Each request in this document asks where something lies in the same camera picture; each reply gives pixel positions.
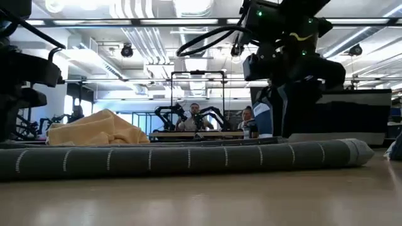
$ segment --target person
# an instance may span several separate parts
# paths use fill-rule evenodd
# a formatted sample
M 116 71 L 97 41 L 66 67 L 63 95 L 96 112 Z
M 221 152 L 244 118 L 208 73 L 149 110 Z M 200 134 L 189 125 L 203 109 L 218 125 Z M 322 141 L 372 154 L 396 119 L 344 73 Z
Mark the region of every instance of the person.
M 179 119 L 177 129 L 179 131 L 196 131 L 197 126 L 195 124 L 194 116 L 200 112 L 200 106 L 196 103 L 190 105 L 191 117 L 189 117 L 186 121 L 181 121 Z M 214 129 L 214 126 L 204 117 L 203 119 L 204 127 L 201 130 L 205 130 L 206 127 L 209 129 Z
M 251 109 L 250 106 L 247 106 L 245 109 L 242 111 L 242 118 L 243 121 L 239 123 L 237 126 L 237 130 L 243 130 L 244 126 L 246 126 L 247 121 L 250 121 L 253 119 L 253 110 Z

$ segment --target ceiling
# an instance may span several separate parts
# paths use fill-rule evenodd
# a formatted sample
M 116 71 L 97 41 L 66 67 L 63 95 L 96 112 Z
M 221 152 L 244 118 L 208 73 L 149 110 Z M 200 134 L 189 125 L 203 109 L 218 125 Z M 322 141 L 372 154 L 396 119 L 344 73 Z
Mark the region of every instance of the ceiling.
M 46 1 L 51 0 L 34 0 L 37 7 L 33 8 L 33 14 L 30 19 L 35 18 L 58 18 L 58 19 L 82 19 L 82 18 L 99 18 L 106 19 L 112 18 L 109 13 L 109 4 L 112 0 L 88 0 L 88 3 L 93 3 L 96 6 L 95 10 L 84 10 L 80 6 L 78 0 L 68 1 L 67 4 L 60 12 L 51 13 L 46 8 Z M 187 0 L 189 6 L 196 7 L 199 2 L 209 0 Z M 133 10 L 135 0 L 132 0 L 131 7 Z M 237 18 L 238 12 L 242 4 L 242 0 L 213 0 L 212 7 L 209 11 L 208 17 L 211 18 Z M 399 6 L 399 0 L 332 0 L 326 7 L 324 7 L 317 16 L 321 17 L 381 17 L 392 9 Z M 152 0 L 152 12 L 156 18 L 176 18 L 177 14 L 173 1 L 169 0 Z M 362 28 L 337 28 L 329 31 L 322 37 L 317 45 L 318 52 L 326 52 L 334 46 L 342 43 L 352 35 L 359 32 Z M 174 34 L 180 31 L 181 28 L 158 28 L 160 33 L 161 42 L 166 50 L 174 67 L 164 68 L 167 72 L 184 68 L 182 59 L 175 58 L 175 51 L 182 45 L 180 35 Z M 131 58 L 123 58 L 120 54 L 121 48 L 124 43 L 129 43 L 129 38 L 124 34 L 120 28 L 91 28 L 91 29 L 77 29 L 70 30 L 72 33 L 78 33 L 85 37 L 93 38 L 99 45 L 99 54 L 107 62 L 116 66 L 119 70 L 127 75 L 127 78 L 148 78 L 149 74 L 146 72 L 143 57 L 140 52 L 134 48 L 134 55 Z M 213 41 L 218 36 L 209 38 L 208 42 Z M 341 62 L 346 71 L 347 77 L 351 77 L 354 73 L 363 74 L 365 77 L 400 77 L 402 73 L 402 64 L 399 62 L 399 54 L 402 53 L 402 29 L 401 28 L 385 28 L 381 29 L 374 34 L 368 34 L 367 37 L 360 43 L 363 54 L 351 58 L 342 54 L 337 54 L 330 57 L 331 60 Z M 204 57 L 209 59 L 199 60 L 195 65 L 202 65 L 206 61 L 206 68 L 201 70 L 222 70 L 225 69 L 229 77 L 237 78 L 242 77 L 242 60 L 245 59 L 250 53 L 256 51 L 255 46 L 246 47 L 244 53 L 240 58 L 232 58 L 230 56 L 230 47 L 233 36 L 228 37 L 220 42 L 217 46 L 208 50 Z M 108 72 L 103 68 L 96 68 L 86 62 L 78 62 L 80 66 L 86 69 L 85 77 L 87 78 L 111 78 Z M 82 73 L 79 67 L 70 67 L 69 74 L 79 75 Z M 392 87 L 399 82 L 361 82 L 362 89 Z M 166 84 L 156 84 L 149 87 L 149 90 L 165 90 Z M 182 90 L 190 89 L 188 83 L 176 83 L 176 88 Z M 232 88 L 247 88 L 250 83 L 246 82 L 231 82 L 227 87 Z M 122 84 L 89 84 L 89 87 L 97 90 L 129 90 L 129 88 Z M 205 82 L 204 88 L 218 88 L 221 87 L 217 82 Z M 219 89 L 214 89 L 214 92 L 222 92 Z

